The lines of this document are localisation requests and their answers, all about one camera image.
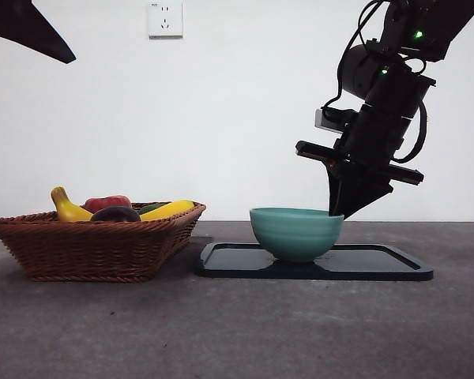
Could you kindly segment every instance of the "bowl rim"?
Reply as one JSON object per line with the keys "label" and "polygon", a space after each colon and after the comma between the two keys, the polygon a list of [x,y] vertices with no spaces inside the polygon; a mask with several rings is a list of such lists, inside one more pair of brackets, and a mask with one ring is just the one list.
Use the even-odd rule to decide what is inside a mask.
{"label": "bowl rim", "polygon": [[[271,213],[270,211],[308,211],[312,214],[296,214],[296,213]],[[344,219],[344,215],[330,216],[329,211],[322,209],[312,209],[312,208],[293,208],[293,207],[256,207],[250,209],[250,216],[253,214],[275,216],[275,217],[284,217],[284,218],[293,218],[293,219],[317,219],[319,220],[320,216],[329,220],[340,220]]]}

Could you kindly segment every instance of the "dark plum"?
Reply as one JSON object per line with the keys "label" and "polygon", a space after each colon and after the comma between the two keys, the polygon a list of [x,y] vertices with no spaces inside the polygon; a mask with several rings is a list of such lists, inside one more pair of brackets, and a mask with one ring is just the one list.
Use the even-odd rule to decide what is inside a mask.
{"label": "dark plum", "polygon": [[118,206],[106,207],[95,212],[90,221],[114,221],[116,223],[122,221],[141,221],[138,212],[132,208]]}

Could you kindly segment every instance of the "yellow banana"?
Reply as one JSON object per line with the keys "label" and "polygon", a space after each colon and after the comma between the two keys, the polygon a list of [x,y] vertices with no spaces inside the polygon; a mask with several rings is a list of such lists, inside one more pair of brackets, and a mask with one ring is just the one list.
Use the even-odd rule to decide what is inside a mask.
{"label": "yellow banana", "polygon": [[91,212],[70,201],[63,187],[55,187],[51,191],[51,199],[55,203],[59,221],[89,221],[93,216]]}
{"label": "yellow banana", "polygon": [[157,209],[153,209],[147,213],[141,215],[141,221],[153,221],[165,219],[173,216],[176,213],[185,212],[188,209],[192,209],[195,206],[192,201],[189,200],[177,200],[172,201],[166,205],[163,205]]}

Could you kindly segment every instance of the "black object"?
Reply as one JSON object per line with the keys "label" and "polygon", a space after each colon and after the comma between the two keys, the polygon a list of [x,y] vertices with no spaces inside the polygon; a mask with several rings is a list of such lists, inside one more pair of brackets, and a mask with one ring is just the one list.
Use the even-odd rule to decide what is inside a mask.
{"label": "black object", "polygon": [[248,279],[396,280],[434,277],[423,262],[385,245],[335,245],[314,262],[279,261],[256,243],[210,243],[195,268],[199,276]]}
{"label": "black object", "polygon": [[31,0],[0,0],[0,37],[64,63],[76,58]]}
{"label": "black object", "polygon": [[90,221],[114,221],[116,223],[122,221],[140,221],[139,213],[130,207],[116,206],[106,207],[95,212]]}
{"label": "black object", "polygon": [[[337,68],[338,94],[316,112],[315,125],[340,133],[333,148],[305,141],[297,155],[321,161],[328,172],[330,215],[348,218],[393,191],[391,180],[413,185],[423,181],[416,170],[390,165],[407,163],[423,147],[427,135],[427,109],[423,98],[435,80],[421,75],[426,61],[444,59],[451,41],[474,15],[474,0],[392,0],[386,12],[381,40],[352,47],[363,26],[384,0],[375,5],[350,39]],[[424,67],[413,72],[406,62],[421,59]],[[342,90],[364,100],[360,111],[329,107]],[[404,158],[394,156],[404,134],[420,110],[420,132]]]}

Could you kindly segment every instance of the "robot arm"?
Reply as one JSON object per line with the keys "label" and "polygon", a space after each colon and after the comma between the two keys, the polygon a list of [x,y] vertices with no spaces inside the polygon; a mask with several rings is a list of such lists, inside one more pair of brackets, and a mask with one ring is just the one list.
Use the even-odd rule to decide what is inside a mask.
{"label": "robot arm", "polygon": [[[323,162],[329,176],[331,215],[345,218],[393,191],[391,180],[418,185],[423,175],[390,162],[406,163],[423,147],[427,110],[423,98],[435,81],[415,73],[411,58],[437,62],[474,15],[474,0],[391,1],[381,40],[351,47],[376,4],[350,41],[337,71],[339,94],[316,112],[315,125],[341,134],[333,148],[300,141],[297,154]],[[359,112],[329,105],[342,89],[364,100]],[[394,157],[409,124],[420,111],[420,133],[413,150]]]}
{"label": "robot arm", "polygon": [[76,58],[32,0],[0,0],[0,37],[64,63]]}

